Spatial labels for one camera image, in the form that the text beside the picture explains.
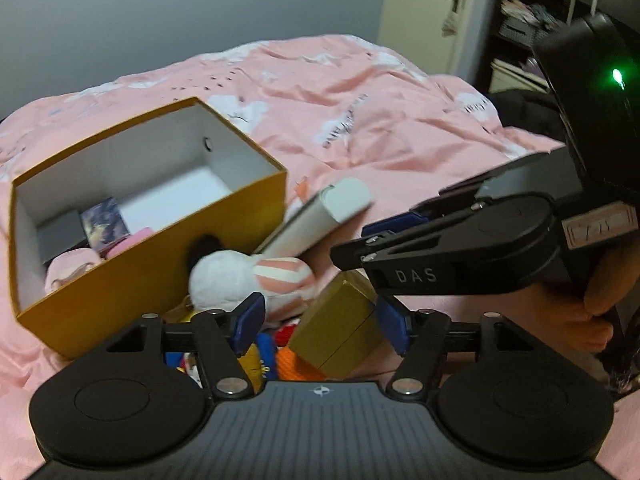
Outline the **person's right hand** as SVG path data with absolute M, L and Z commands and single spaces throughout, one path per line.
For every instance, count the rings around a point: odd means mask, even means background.
M 607 254 L 591 278 L 582 299 L 561 296 L 544 285 L 527 312 L 532 333 L 555 350 L 596 353 L 613 338 L 611 322 L 603 318 L 639 279 L 639 241 Z

